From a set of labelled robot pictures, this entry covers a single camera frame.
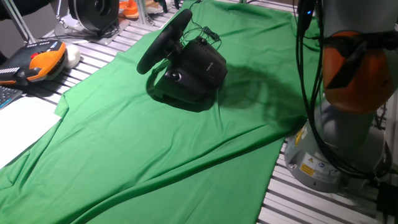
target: green screen fabric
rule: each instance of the green screen fabric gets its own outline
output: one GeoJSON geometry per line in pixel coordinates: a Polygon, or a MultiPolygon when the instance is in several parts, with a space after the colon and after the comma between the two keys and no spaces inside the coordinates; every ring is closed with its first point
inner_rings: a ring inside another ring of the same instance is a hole
{"type": "MultiPolygon", "coordinates": [[[[0,223],[256,221],[283,137],[305,119],[295,23],[290,13],[212,0],[192,11],[223,41],[213,46],[228,74],[214,105],[194,112],[149,96],[155,70],[136,66],[159,32],[145,35],[67,91],[61,122],[0,170],[0,223]]],[[[319,53],[316,41],[306,46],[310,92],[319,53]]]]}

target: white paper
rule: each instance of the white paper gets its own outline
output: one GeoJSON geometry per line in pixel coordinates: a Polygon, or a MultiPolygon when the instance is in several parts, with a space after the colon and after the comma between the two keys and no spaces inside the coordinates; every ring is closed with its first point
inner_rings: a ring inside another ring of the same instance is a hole
{"type": "Polygon", "coordinates": [[[42,137],[61,117],[53,107],[23,97],[0,110],[0,169],[42,137]]]}

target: warning label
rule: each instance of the warning label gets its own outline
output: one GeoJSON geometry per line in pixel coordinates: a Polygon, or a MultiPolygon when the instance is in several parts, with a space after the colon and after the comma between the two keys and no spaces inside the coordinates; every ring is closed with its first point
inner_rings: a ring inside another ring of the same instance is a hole
{"type": "Polygon", "coordinates": [[[311,167],[301,164],[300,170],[302,170],[304,173],[310,175],[312,177],[313,173],[315,172],[315,169],[312,169],[311,167]]]}
{"type": "Polygon", "coordinates": [[[307,124],[304,125],[304,127],[297,133],[296,135],[296,142],[295,145],[297,145],[300,142],[300,138],[304,139],[304,137],[307,135],[307,124]]]}
{"type": "Polygon", "coordinates": [[[327,162],[323,162],[305,153],[300,170],[309,176],[327,183],[334,184],[340,178],[340,172],[327,162]]]}

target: orange shoe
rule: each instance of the orange shoe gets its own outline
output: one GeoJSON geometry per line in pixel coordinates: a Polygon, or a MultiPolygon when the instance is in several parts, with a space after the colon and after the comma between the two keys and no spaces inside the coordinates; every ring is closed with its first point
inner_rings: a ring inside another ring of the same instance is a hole
{"type": "Polygon", "coordinates": [[[138,7],[134,0],[119,3],[119,8],[123,9],[123,14],[126,18],[138,19],[138,7]]]}

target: table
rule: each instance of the table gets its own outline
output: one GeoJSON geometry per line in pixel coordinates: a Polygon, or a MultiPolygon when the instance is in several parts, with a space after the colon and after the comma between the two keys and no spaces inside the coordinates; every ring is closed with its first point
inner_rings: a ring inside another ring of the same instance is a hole
{"type": "MultiPolygon", "coordinates": [[[[220,0],[238,3],[239,0],[220,0]]],[[[293,12],[292,6],[270,1],[253,2],[258,6],[293,12]]],[[[162,28],[177,12],[172,8],[167,14],[151,15],[154,26],[132,21],[109,45],[94,43],[77,44],[80,63],[71,70],[64,70],[53,80],[31,83],[23,87],[28,96],[36,98],[47,110],[54,110],[62,93],[95,73],[113,60],[118,52],[124,52],[143,35],[162,28]]],[[[377,189],[365,186],[356,195],[316,192],[293,178],[284,162],[282,146],[271,182],[264,198],[258,223],[382,223],[382,213],[376,211],[377,189]]]]}

